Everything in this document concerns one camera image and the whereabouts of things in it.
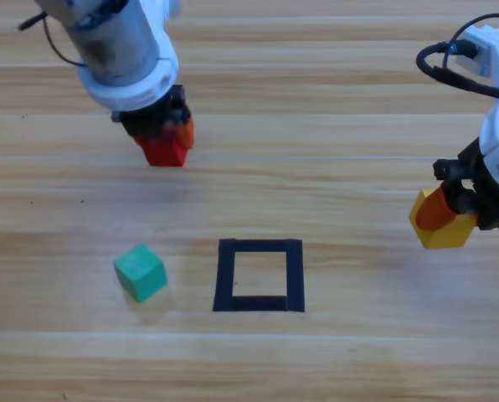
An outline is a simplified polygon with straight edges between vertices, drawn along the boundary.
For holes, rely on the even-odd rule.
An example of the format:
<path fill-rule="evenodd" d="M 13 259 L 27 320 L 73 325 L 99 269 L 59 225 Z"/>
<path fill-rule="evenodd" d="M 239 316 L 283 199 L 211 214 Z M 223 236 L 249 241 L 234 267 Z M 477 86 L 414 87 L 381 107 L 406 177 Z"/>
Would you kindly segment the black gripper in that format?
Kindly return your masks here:
<path fill-rule="evenodd" d="M 476 216 L 479 229 L 499 229 L 499 184 L 488 172 L 478 140 L 470 143 L 456 159 L 436 160 L 433 169 L 441 185 L 419 193 L 414 212 L 418 228 L 443 229 L 457 215 L 470 214 Z"/>
<path fill-rule="evenodd" d="M 134 111 L 114 111 L 113 122 L 121 123 L 126 133 L 140 147 L 147 138 L 160 138 L 167 123 L 176 126 L 175 139 L 184 148 L 194 145 L 194 121 L 186 103 L 183 85 L 175 84 L 160 99 L 149 106 Z"/>

